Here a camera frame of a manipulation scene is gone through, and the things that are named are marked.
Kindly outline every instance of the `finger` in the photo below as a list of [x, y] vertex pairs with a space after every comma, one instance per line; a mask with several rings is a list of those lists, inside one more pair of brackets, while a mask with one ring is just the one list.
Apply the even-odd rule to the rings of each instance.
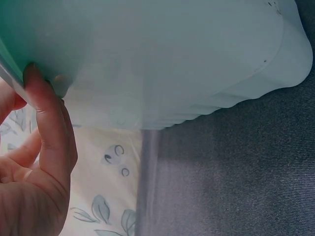
[[36, 109], [37, 126], [42, 139], [39, 166], [68, 190], [69, 138], [60, 100], [34, 64], [25, 68], [23, 77], [26, 92]]
[[26, 102], [3, 80], [0, 80], [0, 124], [13, 110], [20, 109]]
[[20, 166], [30, 168], [37, 158], [40, 148], [41, 137], [38, 129], [36, 129], [19, 148], [7, 153], [6, 157], [12, 159]]
[[61, 100], [61, 109], [62, 109], [63, 118], [64, 118], [65, 125], [67, 127], [68, 135], [69, 135], [70, 169], [72, 171], [78, 160], [77, 146], [75, 143], [75, 136], [74, 136], [74, 131], [73, 131], [70, 115], [67, 108], [64, 105], [63, 100]]

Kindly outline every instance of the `leaf print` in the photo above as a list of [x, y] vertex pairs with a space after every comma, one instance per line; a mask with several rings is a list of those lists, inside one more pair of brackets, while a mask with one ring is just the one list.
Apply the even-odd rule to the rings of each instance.
[[0, 125], [0, 134], [5, 135], [9, 132], [13, 132], [14, 134], [17, 134], [12, 128], [11, 125], [9, 125], [7, 122]]
[[86, 211], [84, 211], [84, 210], [81, 210], [81, 209], [76, 208], [76, 207], [73, 207], [73, 208], [71, 208], [70, 210], [73, 210], [73, 211], [74, 211], [73, 217], [76, 218], [76, 219], [78, 219], [78, 220], [81, 220], [81, 221], [84, 221], [84, 222], [90, 222], [90, 223], [93, 223], [93, 222], [100, 223], [99, 220], [92, 218], [92, 217], [91, 217], [88, 213], [86, 213]]
[[103, 220], [106, 224], [110, 225], [110, 210], [108, 207], [108, 203], [102, 195], [97, 195], [94, 197], [92, 203], [92, 213], [97, 219]]
[[95, 230], [98, 236], [122, 236], [119, 233], [108, 230]]
[[11, 112], [9, 115], [9, 118], [14, 121], [21, 129], [22, 131], [26, 128], [26, 114], [24, 112], [24, 109], [19, 109], [17, 111]]
[[14, 149], [16, 149], [16, 146], [14, 146], [13, 144], [8, 144], [8, 151], [11, 151]]
[[134, 210], [125, 210], [122, 216], [121, 224], [127, 236], [131, 236], [134, 233], [134, 227], [136, 223], [136, 212]]
[[82, 126], [79, 125], [79, 124], [72, 124], [72, 127], [73, 127], [73, 128], [81, 128]]

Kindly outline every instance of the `dark spot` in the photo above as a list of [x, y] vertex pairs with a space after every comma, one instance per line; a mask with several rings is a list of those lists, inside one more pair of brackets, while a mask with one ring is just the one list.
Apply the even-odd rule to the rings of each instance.
[[104, 158], [105, 158], [105, 160], [106, 160], [109, 164], [112, 164], [112, 163], [110, 162], [110, 160], [112, 159], [112, 157], [111, 157], [110, 155], [105, 154], [105, 155], [104, 155]]

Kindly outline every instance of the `fingernail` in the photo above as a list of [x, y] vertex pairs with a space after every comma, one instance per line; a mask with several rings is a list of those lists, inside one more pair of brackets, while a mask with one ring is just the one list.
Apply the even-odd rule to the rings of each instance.
[[52, 86], [52, 84], [51, 84], [51, 82], [49, 80], [45, 80], [45, 82], [49, 84], [49, 86], [52, 88], [53, 91], [55, 91], [54, 87]]
[[37, 65], [35, 64], [35, 62], [32, 62], [32, 66], [33, 66], [33, 68], [34, 68], [35, 70], [38, 70], [38, 67], [37, 67]]

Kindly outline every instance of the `mint green plastic object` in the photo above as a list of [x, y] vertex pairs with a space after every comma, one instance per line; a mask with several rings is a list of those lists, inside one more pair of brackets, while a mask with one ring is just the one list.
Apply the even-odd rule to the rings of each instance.
[[10, 66], [11, 70], [17, 75], [17, 78], [20, 82], [23, 82], [23, 72], [15, 63], [10, 52], [7, 50], [5, 44], [0, 38], [0, 55], [3, 57], [5, 62]]

